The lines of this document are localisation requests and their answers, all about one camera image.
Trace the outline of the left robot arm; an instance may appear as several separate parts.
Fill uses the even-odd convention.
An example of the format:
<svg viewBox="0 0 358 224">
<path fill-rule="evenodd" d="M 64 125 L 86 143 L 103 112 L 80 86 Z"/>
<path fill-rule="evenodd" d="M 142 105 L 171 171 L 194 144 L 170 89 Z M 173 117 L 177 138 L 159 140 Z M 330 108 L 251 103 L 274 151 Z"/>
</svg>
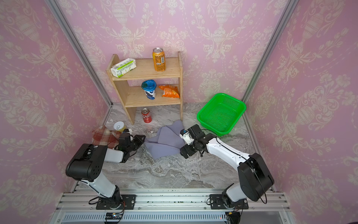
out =
<svg viewBox="0 0 358 224">
<path fill-rule="evenodd" d="M 105 162 L 125 163 L 137 153 L 145 141 L 144 135 L 121 133 L 117 145 L 83 144 L 68 163 L 65 174 L 89 186 L 97 193 L 97 197 L 89 201 L 96 209 L 125 210 L 126 202 L 118 186 L 110 182 L 102 168 Z"/>
</svg>

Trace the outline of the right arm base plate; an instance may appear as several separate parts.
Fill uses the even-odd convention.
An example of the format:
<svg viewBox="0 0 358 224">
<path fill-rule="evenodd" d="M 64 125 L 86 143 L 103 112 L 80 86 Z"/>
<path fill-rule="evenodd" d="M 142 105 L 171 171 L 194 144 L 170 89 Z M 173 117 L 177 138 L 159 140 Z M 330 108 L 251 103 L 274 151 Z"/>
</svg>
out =
<svg viewBox="0 0 358 224">
<path fill-rule="evenodd" d="M 233 202 L 227 196 L 220 194 L 209 195 L 206 203 L 212 210 L 247 210 L 249 208 L 247 199 L 241 199 L 237 202 Z"/>
</svg>

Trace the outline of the lavender skirt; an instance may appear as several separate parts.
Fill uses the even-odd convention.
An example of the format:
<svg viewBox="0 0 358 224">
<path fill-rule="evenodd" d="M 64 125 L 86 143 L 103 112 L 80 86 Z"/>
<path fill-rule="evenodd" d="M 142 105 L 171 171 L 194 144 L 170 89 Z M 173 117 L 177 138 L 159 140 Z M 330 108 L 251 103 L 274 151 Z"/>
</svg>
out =
<svg viewBox="0 0 358 224">
<path fill-rule="evenodd" d="M 156 136 L 145 139 L 145 146 L 154 159 L 180 153 L 185 146 L 185 141 L 180 137 L 184 129 L 181 120 L 175 121 L 172 125 L 161 127 Z"/>
</svg>

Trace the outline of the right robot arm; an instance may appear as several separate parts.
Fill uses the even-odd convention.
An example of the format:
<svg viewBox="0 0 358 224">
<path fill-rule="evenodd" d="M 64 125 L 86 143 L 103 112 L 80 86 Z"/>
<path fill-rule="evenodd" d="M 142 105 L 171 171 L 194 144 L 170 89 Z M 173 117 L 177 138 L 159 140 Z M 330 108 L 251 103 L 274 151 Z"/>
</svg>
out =
<svg viewBox="0 0 358 224">
<path fill-rule="evenodd" d="M 236 207 L 240 201 L 258 201 L 274 185 L 275 180 L 264 159 L 258 153 L 252 155 L 241 152 L 221 141 L 212 133 L 205 134 L 198 125 L 180 131 L 185 145 L 180 149 L 184 158 L 199 152 L 215 155 L 237 170 L 239 182 L 222 192 L 222 200 L 227 208 Z"/>
</svg>

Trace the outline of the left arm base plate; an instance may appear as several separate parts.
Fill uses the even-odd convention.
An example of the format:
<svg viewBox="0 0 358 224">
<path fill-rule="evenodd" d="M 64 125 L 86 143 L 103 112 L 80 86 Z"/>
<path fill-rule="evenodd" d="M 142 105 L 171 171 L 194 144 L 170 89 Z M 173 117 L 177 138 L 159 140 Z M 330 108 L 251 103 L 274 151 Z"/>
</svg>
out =
<svg viewBox="0 0 358 224">
<path fill-rule="evenodd" d="M 136 195 L 121 195 L 119 199 L 98 198 L 97 210 L 133 210 L 136 203 Z"/>
</svg>

